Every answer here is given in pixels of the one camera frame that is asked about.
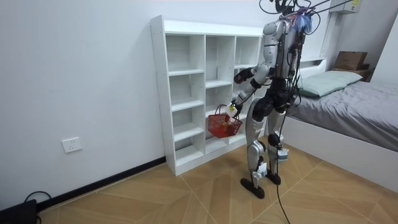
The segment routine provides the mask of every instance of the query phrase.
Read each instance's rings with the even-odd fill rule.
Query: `white bed frame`
[[[302,76],[310,77],[325,71],[326,59],[303,67]],[[283,135],[288,145],[398,192],[398,152],[290,117]]]

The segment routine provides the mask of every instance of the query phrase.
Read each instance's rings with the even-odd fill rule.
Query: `wooden floor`
[[[398,194],[290,147],[280,164],[280,195],[292,224],[398,223]],[[43,224],[287,223],[276,186],[261,180],[259,200],[239,183],[249,177],[245,147],[174,176],[161,165],[40,214]]]

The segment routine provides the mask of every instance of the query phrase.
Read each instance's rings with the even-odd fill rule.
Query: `black baseboard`
[[[92,184],[86,185],[84,187],[80,187],[79,189],[72,190],[72,191],[69,191],[69,192],[67,192],[65,194],[61,194],[61,195],[58,195],[58,196],[56,196],[54,198],[45,200],[45,201],[40,202],[40,203],[37,204],[37,212],[41,212],[41,211],[43,211],[43,210],[45,210],[45,209],[47,209],[47,208],[49,208],[51,206],[58,205],[58,204],[60,204],[62,202],[66,202],[67,200],[73,199],[75,197],[79,197],[79,196],[81,196],[83,194],[87,194],[88,192],[91,192],[91,191],[94,191],[96,189],[105,187],[105,186],[107,186],[109,184],[112,184],[112,183],[114,183],[116,181],[123,180],[123,179],[125,179],[127,177],[130,177],[130,176],[132,176],[134,174],[138,174],[139,172],[142,172],[142,171],[147,170],[149,168],[152,168],[154,166],[160,165],[160,164],[162,164],[164,162],[166,162],[166,157],[165,156],[161,157],[161,158],[158,158],[158,159],[155,159],[153,161],[147,162],[147,163],[145,163],[143,165],[134,167],[132,169],[126,170],[124,172],[115,174],[115,175],[113,175],[111,177],[107,177],[105,179],[99,180],[97,182],[94,182]]]

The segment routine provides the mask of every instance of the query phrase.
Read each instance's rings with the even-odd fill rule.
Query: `robot leg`
[[[266,176],[276,185],[280,185],[280,177],[277,174],[278,163],[287,160],[287,150],[282,148],[284,137],[279,133],[285,114],[286,111],[279,113],[273,110],[268,117],[267,155],[269,158],[269,170]]]
[[[243,187],[260,199],[263,199],[265,195],[264,190],[259,186],[259,180],[267,175],[267,163],[264,162],[264,158],[261,156],[266,147],[263,142],[258,140],[263,129],[264,117],[261,120],[253,119],[253,117],[256,117],[258,113],[257,108],[264,108],[265,106],[270,108],[268,111],[272,110],[272,104],[267,98],[254,100],[249,108],[248,117],[246,118],[246,141],[248,145],[246,155],[251,180],[241,179]]]

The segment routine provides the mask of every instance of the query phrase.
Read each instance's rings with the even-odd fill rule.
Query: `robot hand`
[[[238,74],[235,75],[234,77],[234,82],[236,84],[241,84],[242,82],[245,82],[248,78],[251,78],[254,76],[254,74],[251,72],[252,68],[245,68],[244,70],[241,70]]]
[[[243,105],[237,105],[237,104],[235,103],[235,101],[236,101],[236,99],[233,100],[233,101],[231,102],[231,106],[233,106],[234,108],[236,108],[236,110],[238,111],[238,112],[236,112],[236,114],[234,115],[234,117],[237,117],[237,116],[239,116],[239,114],[242,112]]]

